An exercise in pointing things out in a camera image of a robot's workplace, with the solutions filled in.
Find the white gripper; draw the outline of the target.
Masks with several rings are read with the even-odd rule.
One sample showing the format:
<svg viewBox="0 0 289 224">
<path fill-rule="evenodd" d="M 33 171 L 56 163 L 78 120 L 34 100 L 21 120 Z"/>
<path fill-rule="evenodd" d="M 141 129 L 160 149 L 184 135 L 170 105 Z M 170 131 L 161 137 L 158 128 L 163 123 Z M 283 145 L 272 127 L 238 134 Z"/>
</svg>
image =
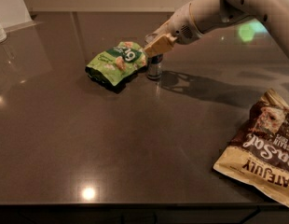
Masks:
<svg viewBox="0 0 289 224">
<path fill-rule="evenodd" d="M 194 22 L 191 6 L 191 3 L 187 3 L 177 9 L 169 21 L 165 21 L 145 37 L 144 53 L 149 58 L 171 51 L 175 42 L 188 45 L 202 38 L 202 33 Z"/>
</svg>

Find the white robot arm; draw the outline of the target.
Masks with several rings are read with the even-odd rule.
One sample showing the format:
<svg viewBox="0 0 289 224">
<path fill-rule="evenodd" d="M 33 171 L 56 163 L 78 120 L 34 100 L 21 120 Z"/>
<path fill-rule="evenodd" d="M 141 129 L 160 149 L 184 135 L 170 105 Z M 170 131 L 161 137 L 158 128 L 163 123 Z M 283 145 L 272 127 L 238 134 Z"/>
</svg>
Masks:
<svg viewBox="0 0 289 224">
<path fill-rule="evenodd" d="M 256 19 L 289 59 L 289 0 L 193 0 L 152 33 L 144 47 L 149 57 L 187 45 L 214 29 Z"/>
</svg>

